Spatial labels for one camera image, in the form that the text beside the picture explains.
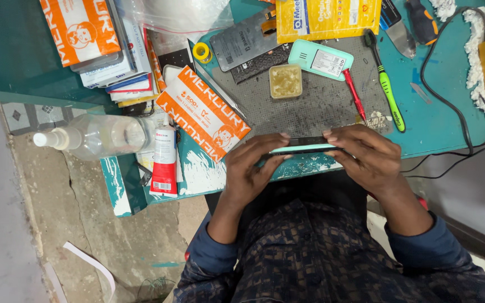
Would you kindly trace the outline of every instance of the yellow packaging bag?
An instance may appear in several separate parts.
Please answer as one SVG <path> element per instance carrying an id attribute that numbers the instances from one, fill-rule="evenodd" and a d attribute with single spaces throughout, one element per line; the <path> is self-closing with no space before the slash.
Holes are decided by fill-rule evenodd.
<path id="1" fill-rule="evenodd" d="M 278 44 L 379 33 L 381 0 L 286 0 L 276 2 Z"/>

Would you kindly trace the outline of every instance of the black cable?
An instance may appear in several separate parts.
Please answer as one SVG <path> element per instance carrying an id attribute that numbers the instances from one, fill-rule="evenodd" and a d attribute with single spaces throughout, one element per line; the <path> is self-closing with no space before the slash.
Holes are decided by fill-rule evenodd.
<path id="1" fill-rule="evenodd" d="M 480 145 L 475 145 L 474 147 L 477 148 L 477 147 L 482 147 L 482 146 L 485 146 L 485 142 L 480 144 Z M 424 159 L 422 159 L 421 162 L 419 162 L 417 164 L 417 166 L 409 169 L 409 170 L 404 170 L 404 171 L 400 171 L 400 173 L 409 173 L 411 171 L 414 171 L 415 169 L 417 169 L 424 161 L 426 161 L 426 159 L 428 159 L 430 156 L 440 156 L 440 155 L 447 155 L 447 154 L 450 154 L 450 155 L 457 155 L 457 156 L 463 156 L 463 157 L 467 157 L 469 156 L 469 154 L 460 154 L 460 153 L 456 153 L 454 151 L 446 151 L 444 153 L 438 153 L 438 154 L 430 154 L 430 155 L 427 155 Z"/>
<path id="2" fill-rule="evenodd" d="M 469 155 L 472 155 L 474 153 L 474 147 L 473 147 L 473 142 L 471 141 L 471 136 L 469 134 L 469 127 L 467 126 L 467 121 L 465 120 L 465 116 L 463 116 L 463 114 L 461 113 L 460 109 L 458 109 L 457 107 L 455 107 L 452 103 L 450 103 L 448 100 L 446 100 L 445 98 L 443 98 L 441 95 L 439 95 L 438 93 L 436 93 L 429 85 L 428 83 L 426 82 L 426 79 L 424 77 L 424 72 L 426 70 L 426 66 L 429 62 L 429 59 L 431 58 L 432 54 L 433 54 L 433 51 L 435 50 L 435 46 L 437 45 L 437 42 L 439 41 L 439 38 L 441 37 L 441 34 L 443 33 L 443 31 L 445 31 L 445 28 L 447 27 L 447 25 L 452 21 L 452 19 L 457 16 L 458 14 L 462 13 L 462 12 L 465 12 L 467 10 L 473 10 L 475 12 L 477 12 L 478 14 L 480 14 L 480 16 L 482 17 L 482 21 L 484 23 L 484 41 L 485 41 L 485 14 L 484 12 L 482 12 L 480 9 L 477 9 L 477 8 L 472 8 L 472 7 L 469 7 L 469 6 L 463 6 L 461 8 L 459 8 L 458 10 L 455 11 L 455 13 L 450 17 L 448 18 L 448 20 L 441 26 L 441 29 L 439 30 L 439 33 L 437 34 L 437 38 L 435 40 L 435 42 L 432 44 L 432 46 L 429 48 L 429 52 L 428 52 L 428 55 L 426 56 L 426 59 L 424 60 L 424 63 L 422 63 L 422 67 L 420 69 L 420 80 L 422 81 L 422 85 L 424 87 L 426 87 L 426 89 L 428 90 L 428 92 L 430 92 L 432 95 L 434 95 L 437 99 L 439 99 L 441 102 L 443 102 L 444 104 L 446 104 L 448 107 L 450 107 L 452 110 L 454 110 L 457 114 L 457 117 L 460 119 L 460 124 L 461 124 L 461 129 L 462 129 L 462 132 L 463 132 L 463 138 L 465 139 L 465 142 L 467 143 L 467 147 L 469 148 Z"/>
<path id="3" fill-rule="evenodd" d="M 456 152 L 453 152 L 453 151 L 447 151 L 447 152 L 444 152 L 444 153 L 438 153 L 438 154 L 430 154 L 430 155 L 427 155 L 426 157 L 424 157 L 424 159 L 422 159 L 421 162 L 419 162 L 415 167 L 413 167 L 412 169 L 409 169 L 409 170 L 406 170 L 406 171 L 401 171 L 401 173 L 408 173 L 410 171 L 413 171 L 415 170 L 416 168 L 418 168 L 424 161 L 426 161 L 426 159 L 428 159 L 431 155 L 444 155 L 444 154 L 453 154 L 453 155 L 459 155 L 459 156 L 464 156 L 465 158 L 459 160 L 458 162 L 454 163 L 450 168 L 448 168 L 444 173 L 442 173 L 440 176 L 438 177 L 426 177 L 426 176 L 407 176 L 406 178 L 427 178 L 427 179 L 437 179 L 437 178 L 441 178 L 442 176 L 444 176 L 446 173 L 448 173 L 451 169 L 453 169 L 457 164 L 459 164 L 460 162 L 462 162 L 463 160 L 466 160 L 467 158 L 470 158 L 474 155 L 478 155 L 478 153 L 482 152 L 485 150 L 485 148 L 477 151 L 477 152 L 474 152 L 474 148 L 476 147 L 482 147 L 482 146 L 485 146 L 485 142 L 480 144 L 480 145 L 477 145 L 477 146 L 473 146 L 473 143 L 471 141 L 471 138 L 470 138 L 470 134 L 469 134 L 469 129 L 468 129 L 468 126 L 467 126 L 467 121 L 465 120 L 465 116 L 463 116 L 463 113 L 461 113 L 461 111 L 455 107 L 453 104 L 451 104 L 448 100 L 446 100 L 445 98 L 443 98 L 441 95 L 439 95 L 438 93 L 436 93 L 433 89 L 430 88 L 430 86 L 428 85 L 428 83 L 426 82 L 426 79 L 424 77 L 424 72 L 426 70 L 426 66 L 427 66 L 427 63 L 429 62 L 429 59 L 431 58 L 432 54 L 433 54 L 433 51 L 435 50 L 435 46 L 437 45 L 437 42 L 439 40 L 439 37 L 441 36 L 442 32 L 444 31 L 444 29 L 446 28 L 446 26 L 452 21 L 452 19 L 460 14 L 460 13 L 463 13 L 467 10 L 473 10 L 475 11 L 476 13 L 478 13 L 481 17 L 482 17 L 482 22 L 484 24 L 484 41 L 485 41 L 485 14 L 484 12 L 482 12 L 480 9 L 478 8 L 473 8 L 473 7 L 469 7 L 469 6 L 464 6 L 464 7 L 461 7 L 459 8 L 458 10 L 455 11 L 455 13 L 452 15 L 452 17 L 450 17 L 444 24 L 443 26 L 441 27 L 438 35 L 437 35 L 437 39 L 436 41 L 432 44 L 432 46 L 430 47 L 429 49 L 429 52 L 428 52 L 428 55 L 426 56 L 426 59 L 424 60 L 424 62 L 422 63 L 422 67 L 421 67 L 421 70 L 420 70 L 420 79 L 422 81 L 422 84 L 424 85 L 424 87 L 426 87 L 426 89 L 431 93 L 433 94 L 437 99 L 439 99 L 441 102 L 443 102 L 445 105 L 447 105 L 448 107 L 450 107 L 452 110 L 455 111 L 455 113 L 457 114 L 458 118 L 460 119 L 460 123 L 461 123 L 461 128 L 462 128 L 462 132 L 463 132 L 463 138 L 465 139 L 465 143 L 467 144 L 467 147 L 469 148 L 469 153 L 468 154 L 460 154 L 460 153 L 456 153 Z"/>
<path id="4" fill-rule="evenodd" d="M 463 159 L 459 160 L 458 162 L 454 163 L 451 167 L 449 167 L 444 173 L 442 173 L 440 176 L 437 176 L 437 177 L 426 177 L 426 176 L 406 176 L 406 178 L 424 178 L 424 179 L 439 179 L 441 178 L 442 176 L 446 175 L 446 173 L 448 173 L 451 169 L 453 169 L 456 165 L 460 164 L 460 162 L 463 162 L 464 160 L 467 160 L 469 158 L 472 158 L 478 154 L 480 154 L 481 152 L 485 151 L 485 148 L 482 148 L 481 150 L 473 153 L 472 155 L 468 155 L 466 157 L 464 157 Z"/>

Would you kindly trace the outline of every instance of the patterned shirt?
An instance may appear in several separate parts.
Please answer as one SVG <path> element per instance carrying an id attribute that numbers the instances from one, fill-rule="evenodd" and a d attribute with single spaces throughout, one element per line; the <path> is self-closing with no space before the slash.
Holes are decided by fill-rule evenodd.
<path id="1" fill-rule="evenodd" d="M 485 272 L 430 214 L 418 236 L 385 226 L 399 262 L 354 213 L 299 199 L 253 220 L 238 244 L 202 230 L 173 301 L 485 302 Z"/>

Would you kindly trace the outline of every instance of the screwdriver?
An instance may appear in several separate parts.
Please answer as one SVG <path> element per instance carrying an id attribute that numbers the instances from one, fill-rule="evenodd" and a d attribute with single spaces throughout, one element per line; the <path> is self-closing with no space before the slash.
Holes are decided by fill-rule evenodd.
<path id="1" fill-rule="evenodd" d="M 430 45 L 437 40 L 439 30 L 437 23 L 428 13 L 420 0 L 408 0 L 407 7 L 413 23 L 413 32 L 418 42 L 424 45 Z"/>
<path id="2" fill-rule="evenodd" d="M 354 106 L 357 108 L 358 114 L 360 114 L 360 117 L 364 120 L 366 126 L 368 126 L 368 122 L 366 121 L 366 114 L 364 113 L 364 107 L 362 107 L 362 102 L 358 97 L 357 91 L 354 89 L 353 79 L 351 78 L 351 74 L 349 73 L 349 68 L 343 70 L 342 73 L 345 75 L 347 85 L 349 86 L 349 90 L 353 95 Z"/>

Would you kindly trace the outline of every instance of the mint green battery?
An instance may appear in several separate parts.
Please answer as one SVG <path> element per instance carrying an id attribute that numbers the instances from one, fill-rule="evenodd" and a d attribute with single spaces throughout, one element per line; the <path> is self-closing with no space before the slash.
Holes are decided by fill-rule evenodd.
<path id="1" fill-rule="evenodd" d="M 297 63 L 301 69 L 310 73 L 345 81 L 346 77 L 342 71 L 350 68 L 353 60 L 354 57 L 350 53 L 299 39 L 293 43 L 288 63 Z"/>

